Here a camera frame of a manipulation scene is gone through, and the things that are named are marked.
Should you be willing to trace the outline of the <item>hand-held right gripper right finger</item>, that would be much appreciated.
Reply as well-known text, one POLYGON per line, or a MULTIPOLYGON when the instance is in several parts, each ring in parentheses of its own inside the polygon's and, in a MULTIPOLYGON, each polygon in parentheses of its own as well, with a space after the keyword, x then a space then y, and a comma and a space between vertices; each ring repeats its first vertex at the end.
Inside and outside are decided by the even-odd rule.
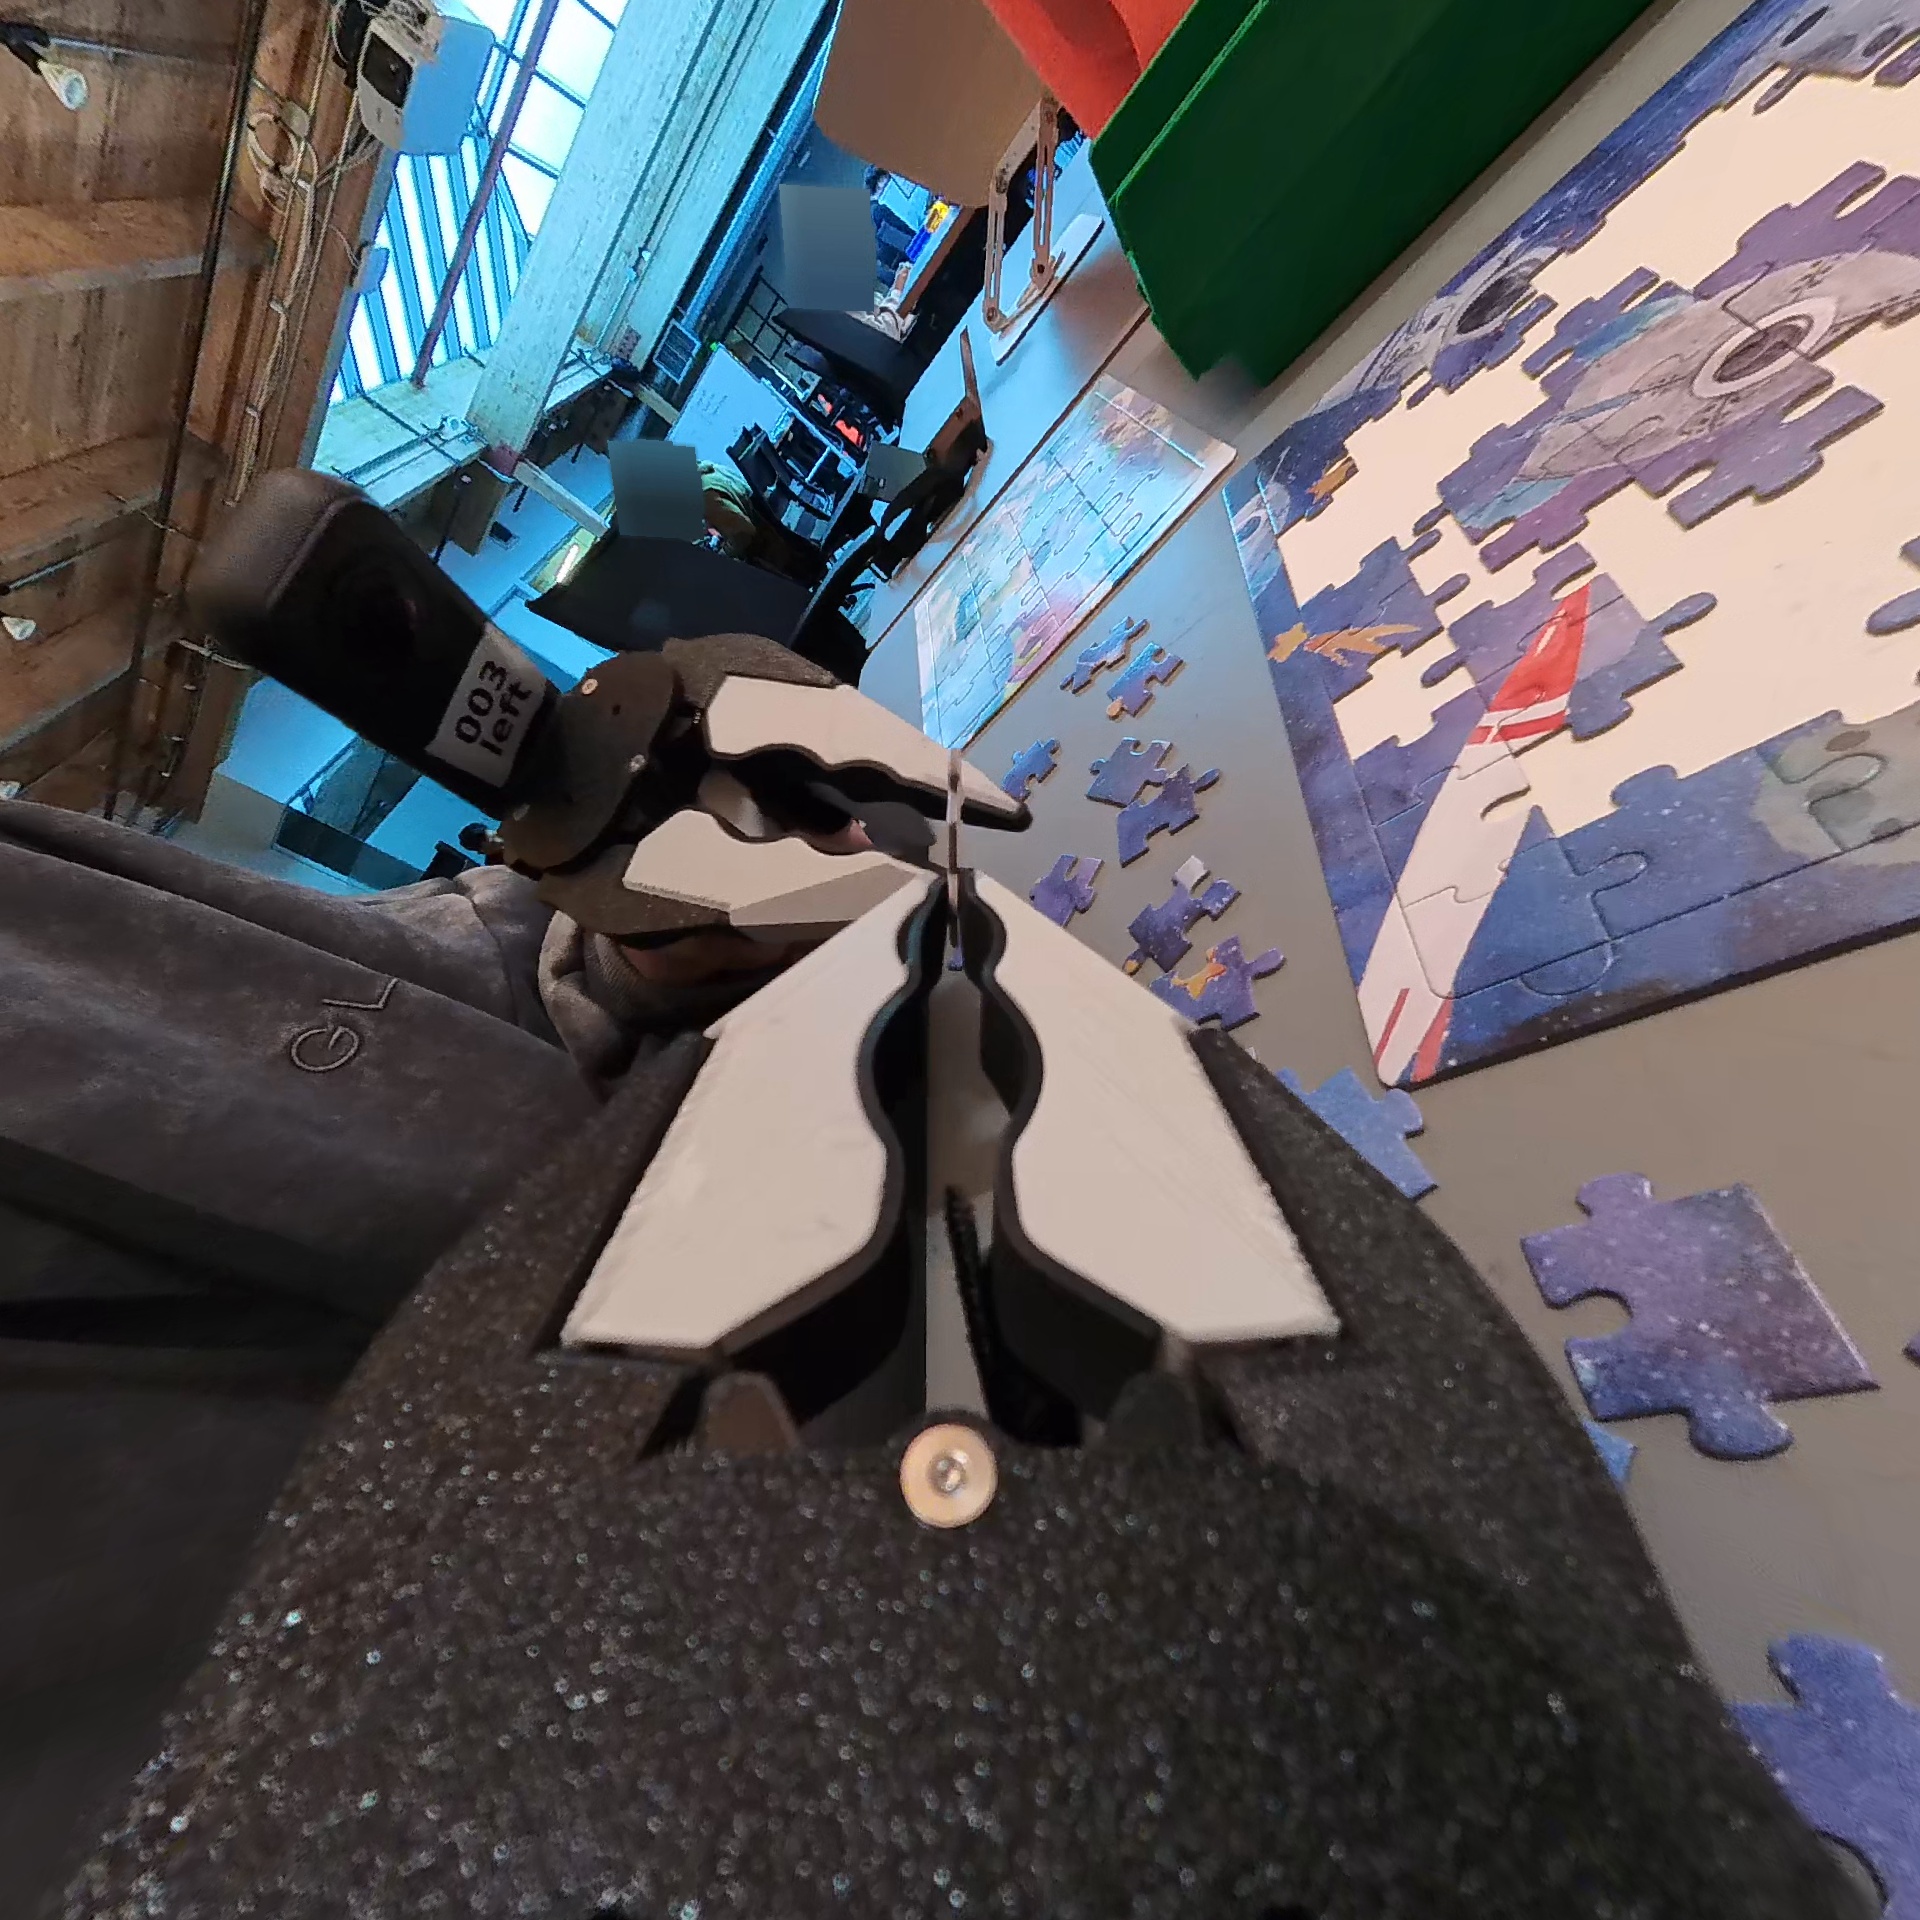
POLYGON ((1248 1448, 1223 1373, 1336 1309, 1207 1033, 960 878, 960 1414, 1026 1448, 1248 1448))

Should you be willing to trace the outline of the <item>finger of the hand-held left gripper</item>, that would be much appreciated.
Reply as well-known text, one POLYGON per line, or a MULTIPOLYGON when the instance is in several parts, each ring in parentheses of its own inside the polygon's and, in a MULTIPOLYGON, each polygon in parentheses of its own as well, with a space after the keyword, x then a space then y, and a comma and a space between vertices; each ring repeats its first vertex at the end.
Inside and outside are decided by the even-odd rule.
POLYGON ((653 903, 710 910, 751 939, 830 939, 901 891, 924 899, 940 873, 874 848, 827 851, 795 833, 747 839, 686 807, 637 841, 621 882, 653 903))
POLYGON ((700 729, 710 760, 751 790, 831 799, 862 821, 875 807, 942 821, 956 802, 963 824, 1031 824, 1023 802, 852 686, 726 673, 700 729))

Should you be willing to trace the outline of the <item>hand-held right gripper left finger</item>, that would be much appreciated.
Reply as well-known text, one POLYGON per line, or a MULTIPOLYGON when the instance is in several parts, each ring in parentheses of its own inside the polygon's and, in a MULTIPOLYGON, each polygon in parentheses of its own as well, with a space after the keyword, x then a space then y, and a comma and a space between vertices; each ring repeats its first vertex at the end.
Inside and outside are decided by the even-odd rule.
POLYGON ((946 918, 912 873, 706 1030, 565 1351, 768 1375, 797 1423, 888 1361, 918 1266, 901 1114, 946 918))

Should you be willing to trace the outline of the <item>space puzzle board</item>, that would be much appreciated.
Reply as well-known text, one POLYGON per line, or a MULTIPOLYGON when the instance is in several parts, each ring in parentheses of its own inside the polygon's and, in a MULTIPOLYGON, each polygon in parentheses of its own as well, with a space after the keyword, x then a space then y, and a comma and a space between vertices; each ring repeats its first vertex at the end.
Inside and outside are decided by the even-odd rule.
POLYGON ((1755 3, 1228 499, 1376 1073, 1916 927, 1916 3, 1755 3))

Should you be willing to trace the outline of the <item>person's left forearm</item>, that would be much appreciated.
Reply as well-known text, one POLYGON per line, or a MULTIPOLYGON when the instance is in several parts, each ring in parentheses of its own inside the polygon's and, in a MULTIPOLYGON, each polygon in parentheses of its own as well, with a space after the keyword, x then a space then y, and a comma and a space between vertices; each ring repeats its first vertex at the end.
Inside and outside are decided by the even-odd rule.
POLYGON ((555 912, 538 952, 547 1018, 584 1083, 608 1091, 639 1061, 703 1030, 731 1003, 725 978, 694 963, 690 939, 634 946, 555 912))

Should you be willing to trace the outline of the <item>grey desk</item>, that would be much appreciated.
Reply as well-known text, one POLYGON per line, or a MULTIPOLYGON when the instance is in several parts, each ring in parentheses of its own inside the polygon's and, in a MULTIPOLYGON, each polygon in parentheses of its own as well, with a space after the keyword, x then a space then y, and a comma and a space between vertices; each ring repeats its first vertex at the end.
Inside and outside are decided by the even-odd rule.
MULTIPOLYGON (((1864 321, 1816 355, 1830 382, 1821 397, 1860 387, 1882 414, 1840 431, 1821 466, 1782 494, 1741 491, 1687 529, 1668 505, 1711 469, 1661 494, 1629 478, 1571 538, 1528 543, 1507 565, 1484 557, 1454 515, 1421 520, 1437 507, 1436 479, 1546 394, 1525 359, 1573 304, 1636 267, 1700 280, 1760 215, 1840 171, 1840 151, 1804 154, 1815 171, 1800 182, 1751 176, 1741 197, 1734 181, 1702 199, 1678 173, 1655 181, 1573 257, 1536 271, 1548 310, 1507 360, 1421 401, 1411 394, 1426 376, 1407 374, 1384 415, 1352 430, 1356 478, 1280 538, 1286 585, 1341 585, 1383 538, 1415 545, 1430 531, 1407 568, 1444 623, 1413 654, 1367 663, 1372 679, 1336 704, 1350 749, 1405 746, 1426 730, 1434 709, 1470 682, 1462 663, 1421 681, 1454 651, 1456 623, 1508 607, 1573 543, 1594 561, 1550 599, 1606 574, 1640 614, 1690 591, 1709 591, 1715 607, 1664 633, 1682 665, 1629 693, 1624 721, 1525 753, 1528 790, 1490 807, 1487 827, 1523 827, 1540 807, 1555 829, 1638 832, 1638 798, 1614 799, 1631 775, 1655 775, 1658 799, 1668 777, 1695 777, 1828 709, 1864 719, 1916 698, 1916 631, 1864 631, 1871 606, 1916 585, 1916 565, 1895 555, 1916 531, 1916 319, 1864 321)), ((981 870, 1021 896, 1056 854, 1102 854, 1093 905, 1071 927, 1117 963, 1133 912, 1160 899, 1181 856, 1205 856, 1212 878, 1238 885, 1238 899, 1198 927, 1238 931, 1250 952, 1284 950, 1282 968, 1255 985, 1262 1014, 1236 1042, 1308 1086, 1352 1066, 1380 1091, 1298 757, 1266 681, 1263 647, 1280 621, 1252 610, 1213 496, 1144 550, 1071 641, 1117 617, 1144 621, 1135 649, 1163 643, 1184 666, 1143 715, 1107 717, 1107 679, 1058 688, 1074 654, 1064 643, 972 746, 998 773, 1031 738, 1061 741, 1056 773, 1034 790, 1031 832, 970 835, 981 870)), ((1548 1303, 1520 1241, 1586 1218, 1576 1189, 1604 1174, 1638 1171, 1668 1203, 1732 1184, 1755 1194, 1877 1383, 1784 1401, 1790 1446, 1749 1461, 1698 1451, 1682 1411, 1624 1419, 1620 1439, 1636 1456, 1622 1499, 1728 1698, 1767 1706, 1772 1731, 1840 1726, 1826 1682, 1847 1682, 1871 1693, 1868 1711, 1901 1723, 1914 1760, 1916 1357, 1903 1345, 1916 1336, 1916 929, 1847 937, 1800 967, 1762 968, 1741 952, 1736 970, 1715 993, 1664 1010, 1638 998, 1634 1018, 1528 1039, 1415 1088, 1424 1129, 1407 1147, 1437 1179, 1424 1211, 1472 1254, 1576 1414, 1588 1408, 1564 1344, 1628 1329, 1629 1303, 1602 1290, 1548 1303)))

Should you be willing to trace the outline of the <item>colourful cartoon puzzle board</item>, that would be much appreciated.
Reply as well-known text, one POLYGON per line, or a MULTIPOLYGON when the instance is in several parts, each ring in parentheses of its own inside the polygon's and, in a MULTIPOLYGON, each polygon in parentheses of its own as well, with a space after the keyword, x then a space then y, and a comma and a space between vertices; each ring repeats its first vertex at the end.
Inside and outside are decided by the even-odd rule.
POLYGON ((1232 443, 1099 374, 910 610, 924 730, 964 749, 1232 463, 1232 443))

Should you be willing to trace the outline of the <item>white flat board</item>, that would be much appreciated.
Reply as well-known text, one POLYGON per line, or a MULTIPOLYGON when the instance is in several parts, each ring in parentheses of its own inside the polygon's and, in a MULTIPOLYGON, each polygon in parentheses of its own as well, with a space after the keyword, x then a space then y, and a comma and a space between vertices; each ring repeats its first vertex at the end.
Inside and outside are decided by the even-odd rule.
POLYGON ((1107 363, 1144 315, 1135 270, 1120 246, 1114 219, 1096 210, 1074 211, 1052 235, 1048 277, 1023 289, 1015 315, 989 329, 992 360, 1002 367, 1021 352, 1036 329, 1054 329, 1093 367, 1107 363))

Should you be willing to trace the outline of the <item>red plastic bin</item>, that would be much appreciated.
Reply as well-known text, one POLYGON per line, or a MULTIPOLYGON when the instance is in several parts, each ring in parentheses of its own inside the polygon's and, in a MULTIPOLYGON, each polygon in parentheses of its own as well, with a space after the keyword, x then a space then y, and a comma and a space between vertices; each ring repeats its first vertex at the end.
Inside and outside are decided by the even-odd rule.
POLYGON ((1173 40, 1212 54, 1252 2, 988 2, 1046 90, 1090 136, 1103 133, 1173 40))

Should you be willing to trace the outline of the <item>green plastic bin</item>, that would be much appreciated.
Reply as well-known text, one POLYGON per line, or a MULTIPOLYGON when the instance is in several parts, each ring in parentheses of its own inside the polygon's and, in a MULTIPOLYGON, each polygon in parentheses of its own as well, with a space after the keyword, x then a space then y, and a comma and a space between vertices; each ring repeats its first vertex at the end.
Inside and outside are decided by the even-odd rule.
POLYGON ((1163 345, 1272 382, 1645 9, 1192 3, 1090 151, 1163 345))

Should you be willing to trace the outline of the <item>wooden frame stand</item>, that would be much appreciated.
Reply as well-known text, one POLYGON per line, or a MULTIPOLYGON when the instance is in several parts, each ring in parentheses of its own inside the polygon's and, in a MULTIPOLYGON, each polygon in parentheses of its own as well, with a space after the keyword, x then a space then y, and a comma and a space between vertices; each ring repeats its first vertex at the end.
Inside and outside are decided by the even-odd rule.
POLYGON ((995 349, 1012 349, 1020 326, 1031 321, 1046 298, 1054 296, 1064 267, 1064 254, 1054 243, 1054 182, 1058 154, 1058 122, 1061 104, 1052 94, 1042 90, 1031 113, 1021 121, 1011 139, 998 167, 992 176, 988 215, 984 215, 984 246, 983 246, 983 289, 981 318, 995 337, 995 349), (1031 257, 1026 280, 1016 287, 1011 304, 1002 298, 1003 257, 1006 257, 1006 211, 1011 191, 1020 177, 1023 159, 1034 159, 1034 186, 1026 237, 1031 241, 1031 257))

